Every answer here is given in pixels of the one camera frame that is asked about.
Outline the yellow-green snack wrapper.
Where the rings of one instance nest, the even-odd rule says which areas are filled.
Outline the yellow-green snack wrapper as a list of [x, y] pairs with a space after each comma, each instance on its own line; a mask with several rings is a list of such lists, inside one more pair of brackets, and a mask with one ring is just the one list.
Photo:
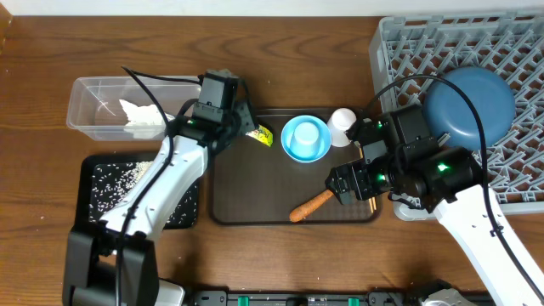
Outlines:
[[274, 143], [274, 135], [263, 125], [258, 125], [257, 129], [246, 133], [246, 136], [257, 140], [259, 143], [267, 145], [268, 147], [271, 147]]

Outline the light blue cup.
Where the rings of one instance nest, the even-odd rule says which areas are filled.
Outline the light blue cup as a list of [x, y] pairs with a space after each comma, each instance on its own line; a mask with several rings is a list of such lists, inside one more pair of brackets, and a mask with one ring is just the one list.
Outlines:
[[302, 122], [296, 126], [290, 149], [299, 159], [313, 159], [319, 150], [320, 131], [312, 122]]

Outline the light blue bowl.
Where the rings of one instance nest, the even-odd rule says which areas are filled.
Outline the light blue bowl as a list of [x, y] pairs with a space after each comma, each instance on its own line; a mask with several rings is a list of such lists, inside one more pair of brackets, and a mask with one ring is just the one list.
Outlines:
[[[293, 132], [297, 125], [299, 125], [302, 122], [312, 122], [315, 124], [319, 131], [320, 131], [320, 142], [319, 142], [319, 150], [317, 155], [313, 159], [299, 159], [297, 156], [295, 156], [291, 149], [291, 140]], [[320, 118], [316, 116], [310, 116], [310, 115], [302, 115], [302, 116], [295, 116], [292, 119], [290, 119], [283, 127], [280, 135], [280, 141], [282, 149], [296, 162], [299, 163], [312, 163], [316, 162], [322, 157], [324, 157], [328, 150], [332, 146], [332, 136], [331, 132], [329, 131], [328, 126], [326, 123], [321, 120]]]

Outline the orange carrot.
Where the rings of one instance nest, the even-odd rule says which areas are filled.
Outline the orange carrot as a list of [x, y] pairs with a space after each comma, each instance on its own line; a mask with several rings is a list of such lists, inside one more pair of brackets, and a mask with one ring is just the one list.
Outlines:
[[292, 223], [300, 222], [307, 218], [310, 214], [320, 208], [325, 202], [330, 200], [334, 194], [330, 190], [324, 190], [313, 199], [305, 202], [304, 204], [296, 207], [291, 211], [289, 219]]

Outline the white napkin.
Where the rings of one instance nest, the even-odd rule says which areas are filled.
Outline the white napkin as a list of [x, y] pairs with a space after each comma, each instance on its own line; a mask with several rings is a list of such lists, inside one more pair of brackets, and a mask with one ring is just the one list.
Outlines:
[[119, 100], [127, 117], [124, 131], [135, 139], [154, 139], [164, 134], [166, 124], [155, 105], [137, 106], [125, 99]]

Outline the dark blue plate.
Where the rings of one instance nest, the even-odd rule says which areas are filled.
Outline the dark blue plate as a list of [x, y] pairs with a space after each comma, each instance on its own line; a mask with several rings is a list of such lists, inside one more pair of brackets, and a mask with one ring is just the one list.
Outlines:
[[[510, 130], [515, 117], [515, 99], [510, 86], [497, 74], [479, 67], [463, 67], [444, 75], [471, 100], [484, 128], [485, 143], [494, 145]], [[464, 99], [441, 82], [433, 82], [422, 105], [433, 136], [448, 133], [449, 147], [479, 150], [479, 132]]]

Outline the white rice pile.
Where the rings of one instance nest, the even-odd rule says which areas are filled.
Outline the white rice pile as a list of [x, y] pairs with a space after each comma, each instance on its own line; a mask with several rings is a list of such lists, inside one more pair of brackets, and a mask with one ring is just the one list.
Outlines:
[[[138, 183], [151, 164], [151, 161], [138, 161], [95, 166], [89, 188], [89, 221], [97, 223], [104, 213], [109, 212]], [[187, 229], [194, 225], [198, 193], [199, 182], [195, 181], [169, 217], [166, 230]]]

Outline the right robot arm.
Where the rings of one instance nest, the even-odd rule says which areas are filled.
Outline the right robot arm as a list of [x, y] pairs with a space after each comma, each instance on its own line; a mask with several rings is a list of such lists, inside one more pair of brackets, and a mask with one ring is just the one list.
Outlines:
[[326, 188], [342, 203], [389, 191], [417, 197], [464, 251], [497, 305], [541, 305], [543, 272], [499, 207], [487, 175], [462, 147], [404, 165], [392, 154], [334, 167]]

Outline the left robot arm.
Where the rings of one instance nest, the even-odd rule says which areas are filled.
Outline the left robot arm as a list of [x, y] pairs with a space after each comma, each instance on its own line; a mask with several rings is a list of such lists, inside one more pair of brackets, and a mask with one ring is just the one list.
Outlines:
[[82, 210], [68, 235], [64, 305], [180, 305], [182, 286], [158, 275], [155, 243], [211, 160], [258, 128], [249, 98], [229, 106], [192, 102], [191, 116], [166, 123], [159, 153], [137, 184], [99, 222]]

